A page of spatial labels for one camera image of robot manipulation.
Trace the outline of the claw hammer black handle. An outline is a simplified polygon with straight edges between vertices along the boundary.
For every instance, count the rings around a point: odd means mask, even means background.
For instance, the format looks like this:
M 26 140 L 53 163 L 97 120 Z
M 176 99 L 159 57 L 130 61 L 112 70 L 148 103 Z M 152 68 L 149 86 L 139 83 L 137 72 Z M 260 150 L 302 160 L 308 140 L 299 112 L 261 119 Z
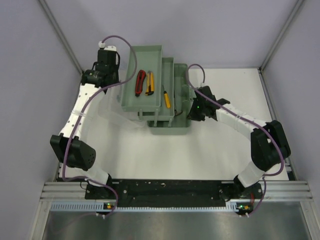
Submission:
M 183 110 L 181 110 L 181 111 L 175 110 L 175 111 L 174 111 L 174 116 L 175 116 L 175 117 L 178 117 L 178 116 L 180 116 L 180 115 L 183 114 L 183 113 L 184 113 Z

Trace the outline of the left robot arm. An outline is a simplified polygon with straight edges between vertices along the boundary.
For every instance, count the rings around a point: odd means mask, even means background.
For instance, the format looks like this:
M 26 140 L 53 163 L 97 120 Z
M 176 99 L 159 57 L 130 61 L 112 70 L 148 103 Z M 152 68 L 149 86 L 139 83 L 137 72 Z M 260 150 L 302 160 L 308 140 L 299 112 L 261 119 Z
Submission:
M 102 198 L 109 198 L 114 191 L 108 183 L 110 175 L 96 163 L 96 150 L 89 146 L 87 137 L 100 101 L 107 93 L 107 86 L 119 83 L 120 55 L 114 45 L 100 48 L 91 69 L 82 73 L 78 97 L 70 116 L 57 135 L 52 135 L 50 145 L 58 161 L 67 169 L 75 169 L 80 176 L 96 185 Z

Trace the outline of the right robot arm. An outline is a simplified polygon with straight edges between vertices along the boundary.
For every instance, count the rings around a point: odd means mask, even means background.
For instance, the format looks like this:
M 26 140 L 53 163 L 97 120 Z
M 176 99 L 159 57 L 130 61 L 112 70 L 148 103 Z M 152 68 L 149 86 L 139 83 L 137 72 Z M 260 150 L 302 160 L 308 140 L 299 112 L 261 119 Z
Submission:
M 262 177 L 279 175 L 285 167 L 285 159 L 291 149 L 282 124 L 254 118 L 236 109 L 228 100 L 216 99 L 209 86 L 195 88 L 190 112 L 192 121 L 206 118 L 223 123 L 250 141 L 251 160 L 244 170 L 233 179 L 232 190 L 239 198 L 245 198 Z

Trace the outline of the orange black utility knife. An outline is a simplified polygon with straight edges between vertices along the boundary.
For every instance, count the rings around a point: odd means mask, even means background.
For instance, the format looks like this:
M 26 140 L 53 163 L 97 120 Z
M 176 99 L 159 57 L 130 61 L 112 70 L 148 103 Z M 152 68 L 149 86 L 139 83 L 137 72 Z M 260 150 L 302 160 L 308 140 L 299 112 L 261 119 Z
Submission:
M 145 95 L 146 96 L 151 96 L 151 95 L 154 94 L 154 91 L 155 91 L 154 74 L 153 74 L 152 71 L 149 71 L 147 73 L 146 80 L 147 80 L 147 89 L 146 89 Z

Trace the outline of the translucent green tool box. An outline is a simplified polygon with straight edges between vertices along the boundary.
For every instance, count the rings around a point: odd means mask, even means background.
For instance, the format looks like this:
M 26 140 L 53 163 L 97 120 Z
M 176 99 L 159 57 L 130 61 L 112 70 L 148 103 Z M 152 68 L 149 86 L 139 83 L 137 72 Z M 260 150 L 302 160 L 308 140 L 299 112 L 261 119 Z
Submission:
M 185 79 L 187 64 L 163 56 L 161 45 L 140 45 L 130 53 L 127 75 L 132 80 L 108 89 L 98 114 L 127 129 L 147 126 L 153 135 L 185 135 L 193 93 Z

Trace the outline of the orange handled screwdriver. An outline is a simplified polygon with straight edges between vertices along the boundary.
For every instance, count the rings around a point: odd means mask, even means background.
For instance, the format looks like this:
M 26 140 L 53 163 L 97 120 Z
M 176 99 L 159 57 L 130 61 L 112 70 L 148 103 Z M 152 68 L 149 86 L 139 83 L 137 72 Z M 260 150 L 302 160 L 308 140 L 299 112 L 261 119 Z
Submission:
M 170 102 L 170 98 L 168 95 L 168 92 L 165 90 L 164 85 L 162 85 L 162 90 L 163 90 L 163 96 L 164 96 L 164 102 L 165 102 L 165 106 L 170 109 L 171 108 L 171 102 Z

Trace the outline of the red handled pliers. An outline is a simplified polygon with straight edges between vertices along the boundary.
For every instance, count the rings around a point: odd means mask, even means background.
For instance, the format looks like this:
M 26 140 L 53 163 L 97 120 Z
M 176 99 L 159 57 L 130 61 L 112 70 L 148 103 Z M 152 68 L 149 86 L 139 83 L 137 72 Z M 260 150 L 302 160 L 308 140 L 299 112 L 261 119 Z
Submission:
M 135 83 L 135 96 L 139 97 L 143 91 L 143 84 L 144 80 L 147 76 L 147 73 L 144 70 L 139 70 L 136 76 L 136 83 Z

